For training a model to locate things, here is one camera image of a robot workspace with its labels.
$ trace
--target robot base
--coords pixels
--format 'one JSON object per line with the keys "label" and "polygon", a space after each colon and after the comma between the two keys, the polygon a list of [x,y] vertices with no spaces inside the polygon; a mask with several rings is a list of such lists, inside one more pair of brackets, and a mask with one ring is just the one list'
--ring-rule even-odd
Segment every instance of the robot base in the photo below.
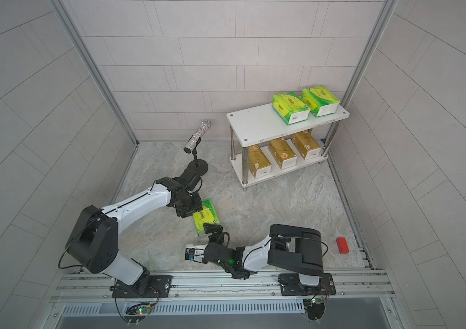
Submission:
{"label": "robot base", "polygon": [[[149,287],[155,286],[160,293],[161,298],[166,298],[171,289],[171,275],[151,275],[149,277]],[[112,298],[157,298],[156,292],[149,288],[145,294],[140,295],[135,288],[124,284],[122,281],[117,280],[116,286],[111,287]]]}

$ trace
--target lower shelf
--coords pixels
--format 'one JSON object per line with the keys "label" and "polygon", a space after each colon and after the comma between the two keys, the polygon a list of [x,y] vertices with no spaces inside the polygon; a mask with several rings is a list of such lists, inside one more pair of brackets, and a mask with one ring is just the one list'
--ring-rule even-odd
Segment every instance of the lower shelf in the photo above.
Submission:
{"label": "lower shelf", "polygon": [[246,188],[248,186],[251,186],[251,185],[255,185],[256,183],[260,183],[261,181],[267,181],[267,180],[270,180],[270,179],[272,179],[274,177],[284,175],[284,174],[292,172],[294,170],[304,168],[304,167],[309,166],[311,164],[318,163],[318,162],[321,162],[321,161],[324,161],[324,160],[328,159],[328,157],[323,157],[322,155],[319,154],[316,157],[313,157],[313,158],[308,159],[308,160],[304,160],[302,158],[302,156],[300,155],[299,150],[297,150],[297,148],[295,147],[294,143],[292,143],[291,140],[286,140],[286,142],[288,142],[291,149],[297,155],[296,165],[293,166],[293,167],[286,168],[286,169],[281,169],[279,167],[279,165],[277,164],[277,162],[275,161],[275,159],[273,158],[273,155],[269,152],[268,146],[263,146],[260,149],[263,151],[264,155],[266,155],[269,162],[271,163],[271,172],[269,174],[267,174],[267,175],[262,176],[262,177],[255,178],[253,176],[253,174],[251,174],[251,171],[249,171],[249,169],[248,169],[248,184],[246,184],[246,185],[242,184],[242,153],[237,154],[237,158],[236,158],[235,161],[230,159],[231,165],[233,166],[233,169],[235,170],[235,173],[237,174],[238,180],[240,181],[241,185],[244,188]]}

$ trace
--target black mounting plate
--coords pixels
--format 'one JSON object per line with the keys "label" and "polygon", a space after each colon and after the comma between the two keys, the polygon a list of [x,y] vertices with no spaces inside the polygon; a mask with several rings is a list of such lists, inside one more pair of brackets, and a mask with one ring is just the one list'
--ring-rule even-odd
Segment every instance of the black mounting plate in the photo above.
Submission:
{"label": "black mounting plate", "polygon": [[[149,277],[149,285],[153,285],[160,292],[161,298],[166,298],[171,289],[171,275],[151,275]],[[131,286],[124,284],[122,281],[116,281],[117,289],[112,292],[112,298],[157,298],[155,291],[149,289],[145,295],[140,296],[132,289]]]}
{"label": "black mounting plate", "polygon": [[278,280],[281,283],[280,292],[282,296],[308,296],[316,292],[318,292],[317,295],[323,296],[326,295],[326,292],[322,285],[328,288],[328,295],[332,296],[336,294],[334,279],[332,279],[330,273],[324,273],[322,275],[317,287],[306,287],[306,290],[300,283],[299,273],[280,274]]}

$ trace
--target shelf top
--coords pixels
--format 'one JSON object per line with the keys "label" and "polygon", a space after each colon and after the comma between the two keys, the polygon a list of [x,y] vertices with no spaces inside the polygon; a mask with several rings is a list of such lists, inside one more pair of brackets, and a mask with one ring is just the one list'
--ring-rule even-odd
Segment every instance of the shelf top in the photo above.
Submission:
{"label": "shelf top", "polygon": [[318,117],[310,113],[308,120],[287,125],[270,103],[228,113],[227,118],[241,146],[246,148],[263,141],[346,119],[349,115],[348,111],[339,105],[335,113]]}

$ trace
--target vent grille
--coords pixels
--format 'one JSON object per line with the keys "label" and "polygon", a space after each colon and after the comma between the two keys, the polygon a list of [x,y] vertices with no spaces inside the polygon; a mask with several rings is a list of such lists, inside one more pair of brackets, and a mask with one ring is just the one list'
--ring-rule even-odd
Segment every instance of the vent grille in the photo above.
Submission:
{"label": "vent grille", "polygon": [[[118,302],[120,311],[138,302]],[[150,315],[304,313],[302,299],[260,300],[166,300]],[[117,316],[114,303],[67,303],[61,316]]]}

